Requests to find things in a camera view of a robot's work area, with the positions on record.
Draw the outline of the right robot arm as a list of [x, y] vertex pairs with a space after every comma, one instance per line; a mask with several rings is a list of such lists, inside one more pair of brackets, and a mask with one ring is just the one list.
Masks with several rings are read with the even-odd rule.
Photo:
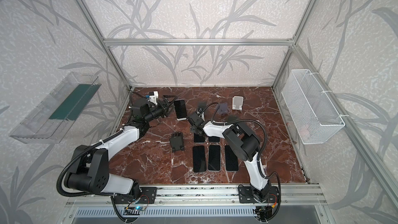
[[246, 125], [251, 122], [262, 127], [261, 123], [250, 119], [237, 119], [230, 122], [205, 121], [198, 113], [191, 114], [188, 121], [193, 133], [227, 141], [237, 158], [246, 166], [255, 200], [264, 202], [272, 186], [260, 158], [265, 147], [260, 146], [260, 138]]

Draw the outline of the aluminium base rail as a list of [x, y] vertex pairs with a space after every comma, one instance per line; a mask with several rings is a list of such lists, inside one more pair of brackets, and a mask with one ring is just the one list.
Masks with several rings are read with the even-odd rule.
[[143, 185], [139, 203], [149, 206], [209, 205], [326, 205], [317, 184], [281, 184], [274, 186], [263, 201], [257, 201], [249, 185]]

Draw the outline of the aluminium frame crossbar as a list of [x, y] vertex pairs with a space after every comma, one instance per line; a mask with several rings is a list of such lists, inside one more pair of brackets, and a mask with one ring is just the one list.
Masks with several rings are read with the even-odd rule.
[[105, 39], [107, 46], [290, 46], [291, 39]]

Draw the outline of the silver phone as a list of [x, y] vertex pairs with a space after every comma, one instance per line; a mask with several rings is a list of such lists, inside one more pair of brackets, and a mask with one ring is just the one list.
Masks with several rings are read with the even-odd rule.
[[221, 147], [220, 145], [210, 145], [208, 151], [208, 170], [221, 170]]

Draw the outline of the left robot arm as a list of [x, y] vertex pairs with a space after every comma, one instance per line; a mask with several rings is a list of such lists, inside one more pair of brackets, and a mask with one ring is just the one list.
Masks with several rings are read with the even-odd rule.
[[118, 194], [139, 199], [142, 190], [138, 181], [111, 174], [109, 161], [122, 149], [143, 138], [151, 121], [167, 117], [176, 99], [175, 95], [164, 95], [159, 99], [152, 92], [131, 104], [128, 121], [119, 131], [93, 145], [80, 145], [75, 149], [71, 161], [57, 179], [57, 192], [65, 197]]

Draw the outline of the black phone from folding stand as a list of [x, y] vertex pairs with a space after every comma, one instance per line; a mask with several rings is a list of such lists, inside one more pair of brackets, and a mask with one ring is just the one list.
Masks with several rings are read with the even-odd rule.
[[192, 148], [193, 153], [193, 171], [195, 173], [201, 173], [206, 171], [206, 157], [204, 146], [194, 146]]

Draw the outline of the purple phone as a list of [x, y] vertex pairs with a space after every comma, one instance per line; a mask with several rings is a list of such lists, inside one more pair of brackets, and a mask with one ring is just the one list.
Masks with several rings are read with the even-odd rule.
[[179, 99], [174, 102], [174, 108], [177, 118], [187, 117], [186, 103], [184, 99]]

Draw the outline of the clear plastic wall bin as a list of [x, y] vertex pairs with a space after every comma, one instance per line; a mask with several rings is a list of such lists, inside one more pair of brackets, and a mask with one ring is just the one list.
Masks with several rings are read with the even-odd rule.
[[97, 75], [69, 73], [10, 133], [24, 144], [58, 144], [101, 86]]

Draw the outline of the black folding phone stand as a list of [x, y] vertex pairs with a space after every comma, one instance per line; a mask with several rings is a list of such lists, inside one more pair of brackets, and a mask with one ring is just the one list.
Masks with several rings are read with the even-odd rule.
[[184, 139], [181, 132], [175, 132], [170, 137], [172, 152], [184, 151]]

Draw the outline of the white folding phone stand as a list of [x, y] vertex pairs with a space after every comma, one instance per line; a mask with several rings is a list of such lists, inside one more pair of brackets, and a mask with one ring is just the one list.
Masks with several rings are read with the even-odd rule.
[[243, 110], [244, 97], [234, 96], [232, 99], [232, 110]]

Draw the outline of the teal phone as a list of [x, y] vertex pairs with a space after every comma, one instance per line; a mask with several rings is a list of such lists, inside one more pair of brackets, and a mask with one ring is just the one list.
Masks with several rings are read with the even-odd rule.
[[194, 140], [194, 143], [205, 143], [206, 139], [205, 139], [205, 137], [203, 137], [201, 135], [194, 134], [193, 140]]

